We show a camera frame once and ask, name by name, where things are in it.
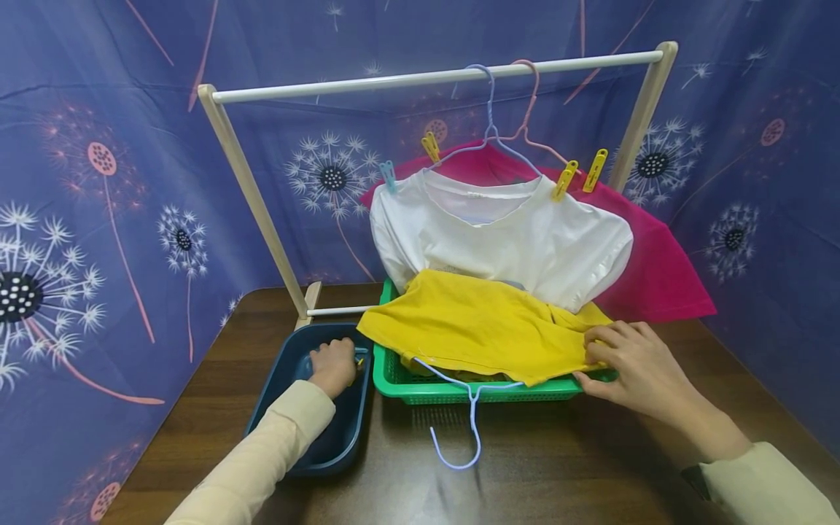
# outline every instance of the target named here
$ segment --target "dark blue plastic basin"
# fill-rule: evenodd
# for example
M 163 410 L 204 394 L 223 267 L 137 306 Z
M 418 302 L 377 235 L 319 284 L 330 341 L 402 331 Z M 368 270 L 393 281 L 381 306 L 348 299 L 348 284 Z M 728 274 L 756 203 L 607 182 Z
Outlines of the dark blue plastic basin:
M 356 360 L 365 358 L 362 371 L 353 385 L 336 398 L 333 421 L 289 470 L 289 476 L 338 474 L 353 462 L 359 448 L 370 371 L 373 370 L 370 365 L 373 342 L 357 332 L 354 323 L 310 324 L 296 330 L 283 343 L 245 430 L 245 435 L 251 433 L 269 405 L 293 382 L 307 380 L 312 376 L 310 350 L 317 349 L 321 343 L 345 337 L 353 339 L 355 343 Z

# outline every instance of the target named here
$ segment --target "pink t-shirt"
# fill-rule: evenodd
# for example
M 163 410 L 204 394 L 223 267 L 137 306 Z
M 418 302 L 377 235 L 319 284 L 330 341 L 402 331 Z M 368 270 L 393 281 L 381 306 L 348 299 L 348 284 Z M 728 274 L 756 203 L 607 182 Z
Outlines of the pink t-shirt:
M 478 144 L 480 141 L 462 144 L 442 151 L 440 156 Z M 396 178 L 408 178 L 431 164 L 426 156 L 409 160 L 394 169 Z M 540 170 L 555 181 L 559 176 L 557 170 L 543 167 Z M 528 165 L 491 144 L 482 150 L 459 153 L 435 171 L 473 186 L 503 186 L 536 176 Z M 569 194 L 577 201 L 624 218 L 633 231 L 633 251 L 627 268 L 618 281 L 595 299 L 595 304 L 610 317 L 628 322 L 665 323 L 717 313 L 694 266 L 668 227 L 600 182 L 592 193 L 584 193 L 584 180 L 585 176 L 576 176 L 569 186 Z M 360 198 L 367 207 L 373 200 L 374 190 L 372 187 Z

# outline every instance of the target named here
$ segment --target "clothes drying rack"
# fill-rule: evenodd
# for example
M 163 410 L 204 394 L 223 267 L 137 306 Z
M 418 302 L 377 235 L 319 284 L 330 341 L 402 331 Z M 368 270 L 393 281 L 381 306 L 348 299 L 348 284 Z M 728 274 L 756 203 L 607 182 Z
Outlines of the clothes drying rack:
M 676 58 L 678 45 L 674 41 L 659 44 L 656 50 L 640 53 L 626 53 L 622 55 L 589 56 L 584 58 L 573 58 L 566 60 L 548 60 L 536 62 L 534 65 L 540 73 L 556 73 L 560 71 L 578 71 L 586 69 L 600 69 L 614 66 L 633 66 L 638 64 L 649 64 L 648 72 L 644 77 L 642 87 L 636 98 L 630 122 L 624 131 L 621 145 L 616 154 L 616 161 L 612 167 L 609 178 L 609 186 L 619 192 L 624 188 L 627 177 L 633 167 L 639 148 L 642 145 L 644 135 L 654 115 L 654 109 L 659 102 L 665 82 Z M 496 78 L 504 76 L 532 75 L 533 72 L 524 64 L 509 66 L 493 66 L 490 71 Z M 245 200 L 254 214 L 257 225 L 260 227 L 265 243 L 271 252 L 271 257 L 277 265 L 277 270 L 286 284 L 292 302 L 297 310 L 297 325 L 295 329 L 306 326 L 317 316 L 339 315 L 346 313 L 359 313 L 367 310 L 370 306 L 361 307 L 337 307 L 337 308 L 316 308 L 318 297 L 321 293 L 322 282 L 316 281 L 307 287 L 304 294 L 297 283 L 295 273 L 283 249 L 283 243 L 271 220 L 265 201 L 260 194 L 254 180 L 254 174 L 245 159 L 242 146 L 230 123 L 224 105 L 234 102 L 253 102 L 272 98 L 295 98 L 313 97 L 317 95 L 329 95 L 334 93 L 346 93 L 367 91 L 371 89 L 392 89 L 394 87 L 423 86 L 429 84 L 443 84 L 447 82 L 464 82 L 487 80 L 483 71 L 476 69 L 462 69 L 451 71 L 430 71 L 428 73 L 412 73 L 409 75 L 379 76 L 375 78 L 363 78 L 346 81 L 318 82 L 313 84 L 299 84 L 295 86 L 256 87 L 251 89 L 235 89 L 231 91 L 216 91 L 211 84 L 202 84 L 198 87 L 198 97 L 202 101 L 207 118 L 216 132 L 219 143 L 222 145 L 224 154 L 228 157 L 230 167 L 233 169 L 239 187 L 245 195 Z

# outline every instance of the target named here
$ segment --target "wooden table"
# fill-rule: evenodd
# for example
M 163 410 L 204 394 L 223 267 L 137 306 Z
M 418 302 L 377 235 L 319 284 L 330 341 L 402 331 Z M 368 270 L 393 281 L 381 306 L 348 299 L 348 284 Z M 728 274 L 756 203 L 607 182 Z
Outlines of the wooden table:
M 371 304 L 380 288 L 332 286 L 320 306 Z M 295 315 L 282 290 L 249 294 L 198 368 L 103 520 L 161 523 L 242 438 Z M 656 327 L 686 373 L 754 440 L 775 444 L 840 507 L 840 466 L 698 322 Z M 668 428 L 606 402 L 483 404 L 484 452 L 466 406 L 408 407 L 378 393 L 354 467 L 278 485 L 255 523 L 726 523 L 680 478 L 696 461 Z

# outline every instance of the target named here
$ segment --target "white rod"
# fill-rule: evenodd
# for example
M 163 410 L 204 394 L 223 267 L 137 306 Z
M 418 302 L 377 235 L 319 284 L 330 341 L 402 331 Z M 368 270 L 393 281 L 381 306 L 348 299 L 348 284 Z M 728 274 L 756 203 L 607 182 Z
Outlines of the white rod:
M 309 317 L 316 317 L 319 315 L 341 315 L 342 313 L 362 313 L 366 311 L 368 308 L 372 308 L 373 306 L 368 307 L 339 307 L 339 308 L 315 308 L 314 310 L 307 310 L 307 315 Z
M 581 69 L 597 69 L 600 67 L 632 66 L 634 64 L 653 64 L 662 60 L 662 51 L 643 51 L 641 53 L 625 53 L 623 55 L 587 56 L 585 58 L 571 58 L 565 60 L 548 60 L 536 62 L 534 65 L 540 73 L 556 73 L 558 71 L 577 71 Z M 493 66 L 490 68 L 493 76 L 531 75 L 531 68 L 524 64 L 509 66 Z M 445 82 L 463 82 L 486 79 L 484 71 L 477 69 L 456 69 L 450 71 L 431 71 L 429 73 L 412 73 L 410 75 L 378 76 L 375 78 L 359 78 L 333 82 L 317 82 L 314 84 L 297 84 L 295 86 L 255 87 L 252 89 L 234 89 L 226 92 L 215 92 L 213 101 L 219 104 L 231 102 L 251 102 L 269 98 L 310 97 L 328 95 L 331 93 L 346 93 L 365 91 L 369 89 L 391 89 L 393 87 L 423 86 L 427 84 L 443 84 Z

